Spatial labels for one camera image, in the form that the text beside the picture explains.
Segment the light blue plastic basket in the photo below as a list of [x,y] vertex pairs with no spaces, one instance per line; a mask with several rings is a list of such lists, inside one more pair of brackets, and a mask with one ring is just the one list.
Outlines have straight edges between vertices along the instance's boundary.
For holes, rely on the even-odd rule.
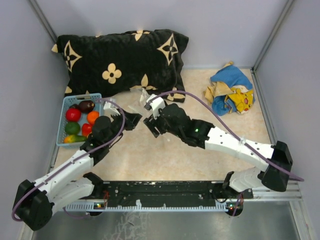
[[88,94],[81,94],[81,95],[71,95],[66,96],[63,99],[61,113],[60,113],[60,120],[59,126],[57,131],[57,138],[56,138],[56,145],[58,147],[63,147],[66,149],[71,148],[79,148],[84,142],[73,142],[73,143],[64,143],[64,139],[67,137],[67,133],[65,132],[65,126],[68,123],[66,119],[66,112],[73,104],[79,104],[82,101],[91,100],[95,103],[94,111],[99,112],[100,116],[104,115],[103,106],[101,103],[97,102],[97,99],[101,98],[102,95],[100,93],[88,93]]

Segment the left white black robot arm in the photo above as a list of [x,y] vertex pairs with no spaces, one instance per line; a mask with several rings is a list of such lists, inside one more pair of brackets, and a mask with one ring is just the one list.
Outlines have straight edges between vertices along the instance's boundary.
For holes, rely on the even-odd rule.
[[26,179],[19,184],[12,218],[37,231],[68,204],[88,196],[101,197],[103,180],[90,170],[109,153],[111,143],[120,139],[123,131],[132,131],[141,118],[141,114],[129,112],[99,116],[87,140],[69,160],[35,181]]

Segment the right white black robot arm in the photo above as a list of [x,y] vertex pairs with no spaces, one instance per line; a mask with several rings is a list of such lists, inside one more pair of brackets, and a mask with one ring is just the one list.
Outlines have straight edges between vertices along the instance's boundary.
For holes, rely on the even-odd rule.
[[229,198],[258,187],[280,193],[287,190],[293,159],[288,145],[282,141],[264,144],[237,140],[210,122],[190,118],[177,104],[159,108],[143,122],[156,138],[170,133],[188,146],[226,153],[251,164],[252,168],[226,175],[222,188]]

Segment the clear polka dot zip bag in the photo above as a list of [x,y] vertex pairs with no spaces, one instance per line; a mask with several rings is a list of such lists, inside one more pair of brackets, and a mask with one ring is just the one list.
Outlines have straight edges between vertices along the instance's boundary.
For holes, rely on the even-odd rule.
[[[149,95],[147,93],[147,90],[145,88],[133,88],[130,90],[132,93],[136,94],[137,100],[134,100],[131,104],[128,105],[128,107],[137,114],[142,115],[142,119],[144,120],[145,118],[148,118],[150,115],[153,115],[152,110],[146,110],[145,109],[145,104],[146,100],[152,95]],[[167,142],[170,142],[170,138],[164,136],[164,134],[158,136],[158,137],[163,137]]]

